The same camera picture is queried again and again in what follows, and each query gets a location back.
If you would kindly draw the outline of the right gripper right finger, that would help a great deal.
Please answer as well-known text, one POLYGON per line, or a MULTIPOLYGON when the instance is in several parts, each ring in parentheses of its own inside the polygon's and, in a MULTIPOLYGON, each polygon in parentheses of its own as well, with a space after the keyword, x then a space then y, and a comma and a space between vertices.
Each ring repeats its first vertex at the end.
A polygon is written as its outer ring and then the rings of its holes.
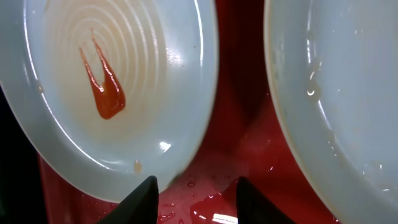
POLYGON ((245 177, 237 181, 236 210, 239 224, 295 224, 245 177))

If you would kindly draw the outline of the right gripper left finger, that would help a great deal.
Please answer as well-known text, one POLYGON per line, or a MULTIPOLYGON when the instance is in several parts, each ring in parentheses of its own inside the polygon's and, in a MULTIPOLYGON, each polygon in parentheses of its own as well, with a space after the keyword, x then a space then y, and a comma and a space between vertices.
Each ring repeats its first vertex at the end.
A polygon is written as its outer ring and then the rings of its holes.
POLYGON ((158 206, 157 178, 151 175, 97 224, 156 224, 158 206))

